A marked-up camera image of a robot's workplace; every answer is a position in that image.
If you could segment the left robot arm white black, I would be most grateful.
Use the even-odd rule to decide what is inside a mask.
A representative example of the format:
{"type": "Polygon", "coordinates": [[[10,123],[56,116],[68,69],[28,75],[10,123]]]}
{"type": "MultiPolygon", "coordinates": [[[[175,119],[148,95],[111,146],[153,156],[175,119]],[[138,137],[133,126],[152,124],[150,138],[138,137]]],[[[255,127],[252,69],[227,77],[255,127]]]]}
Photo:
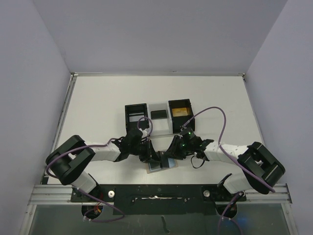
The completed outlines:
{"type": "Polygon", "coordinates": [[[111,138],[107,143],[87,145],[74,135],[54,150],[46,159],[46,173],[58,179],[62,185],[81,189],[88,201],[99,197],[98,183],[85,172],[92,161],[120,162],[130,155],[138,156],[143,163],[160,163],[161,157],[155,152],[152,142],[140,129],[132,129],[124,137],[111,138]]]}

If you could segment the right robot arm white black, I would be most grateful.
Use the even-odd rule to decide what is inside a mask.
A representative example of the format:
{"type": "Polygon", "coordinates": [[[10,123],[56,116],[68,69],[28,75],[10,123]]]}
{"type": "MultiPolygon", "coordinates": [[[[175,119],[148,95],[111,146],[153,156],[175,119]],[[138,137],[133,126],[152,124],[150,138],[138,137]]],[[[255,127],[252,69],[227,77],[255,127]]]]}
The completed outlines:
{"type": "Polygon", "coordinates": [[[164,154],[177,160],[192,155],[204,161],[238,166],[242,173],[229,173],[220,181],[218,195],[223,200],[249,189],[268,194],[286,172],[284,166],[260,142],[255,141],[251,145],[220,144],[211,139],[202,140],[191,128],[175,135],[164,154]]]}

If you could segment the black white card tray organizer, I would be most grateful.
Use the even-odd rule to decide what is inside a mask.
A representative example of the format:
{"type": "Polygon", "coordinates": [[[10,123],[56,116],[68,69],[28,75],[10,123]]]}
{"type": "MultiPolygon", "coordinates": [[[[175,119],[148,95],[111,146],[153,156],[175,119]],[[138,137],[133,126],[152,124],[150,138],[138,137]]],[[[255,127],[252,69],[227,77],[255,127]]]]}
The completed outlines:
{"type": "Polygon", "coordinates": [[[125,106],[126,132],[152,128],[152,137],[178,134],[183,126],[195,130],[195,119],[189,99],[168,100],[125,106]]]}

